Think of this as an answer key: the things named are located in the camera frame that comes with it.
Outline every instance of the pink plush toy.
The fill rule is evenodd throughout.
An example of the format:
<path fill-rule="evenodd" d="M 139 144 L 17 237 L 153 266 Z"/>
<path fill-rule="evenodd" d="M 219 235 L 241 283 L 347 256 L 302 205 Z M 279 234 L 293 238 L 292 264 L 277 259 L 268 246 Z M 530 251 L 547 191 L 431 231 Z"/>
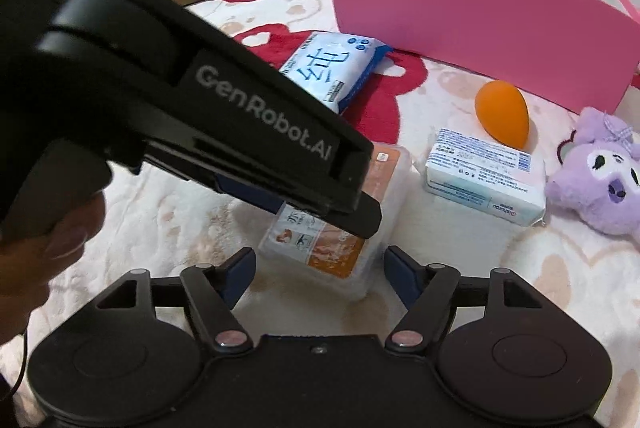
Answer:
<path fill-rule="evenodd" d="M 596 230 L 631 234 L 640 242 L 639 159 L 640 144 L 634 143 L 631 127 L 587 107 L 580 113 L 562 168 L 546 184 L 546 197 L 575 210 Z"/>

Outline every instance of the plush toy eye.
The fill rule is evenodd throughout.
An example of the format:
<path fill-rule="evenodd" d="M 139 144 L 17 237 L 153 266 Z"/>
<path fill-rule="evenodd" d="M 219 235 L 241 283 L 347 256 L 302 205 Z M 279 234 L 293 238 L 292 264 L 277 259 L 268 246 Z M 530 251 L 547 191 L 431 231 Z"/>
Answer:
<path fill-rule="evenodd" d="M 603 166 L 604 166 L 604 156 L 603 155 L 599 155 L 598 157 L 596 157 L 596 162 L 593 165 L 593 169 L 599 170 Z"/>

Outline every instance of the black cable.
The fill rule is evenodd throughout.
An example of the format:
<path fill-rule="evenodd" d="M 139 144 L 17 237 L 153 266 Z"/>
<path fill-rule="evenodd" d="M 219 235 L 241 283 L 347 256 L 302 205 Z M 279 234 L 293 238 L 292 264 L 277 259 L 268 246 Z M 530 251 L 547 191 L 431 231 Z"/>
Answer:
<path fill-rule="evenodd" d="M 15 393 L 18 392 L 18 389 L 22 384 L 22 380 L 24 379 L 24 373 L 27 370 L 27 349 L 28 349 L 27 329 L 25 329 L 24 332 L 22 333 L 22 365 L 20 366 L 20 374 L 18 374 L 18 379 L 15 381 L 15 384 L 12 387 L 12 389 L 9 390 L 9 392 L 7 392 L 6 394 L 4 394 L 2 398 L 0 398 L 0 402 L 4 402 L 7 399 L 12 398 L 15 395 Z"/>

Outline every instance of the wet wipes package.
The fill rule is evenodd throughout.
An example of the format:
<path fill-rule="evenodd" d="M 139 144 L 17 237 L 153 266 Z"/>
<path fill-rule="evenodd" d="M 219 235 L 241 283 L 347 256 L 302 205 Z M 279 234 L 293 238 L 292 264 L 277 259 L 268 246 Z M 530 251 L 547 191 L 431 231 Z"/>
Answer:
<path fill-rule="evenodd" d="M 545 163 L 526 152 L 440 129 L 426 161 L 428 191 L 521 226 L 545 215 Z"/>
<path fill-rule="evenodd" d="M 391 50 L 366 36 L 314 31 L 280 72 L 332 111 L 341 113 Z"/>

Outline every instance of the pink box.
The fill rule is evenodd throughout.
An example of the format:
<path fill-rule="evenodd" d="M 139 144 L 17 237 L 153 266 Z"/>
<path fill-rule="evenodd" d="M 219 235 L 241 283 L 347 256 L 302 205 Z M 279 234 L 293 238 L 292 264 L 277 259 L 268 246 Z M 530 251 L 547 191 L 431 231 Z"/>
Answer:
<path fill-rule="evenodd" d="M 334 0 L 343 33 L 612 113 L 640 60 L 629 0 Z"/>

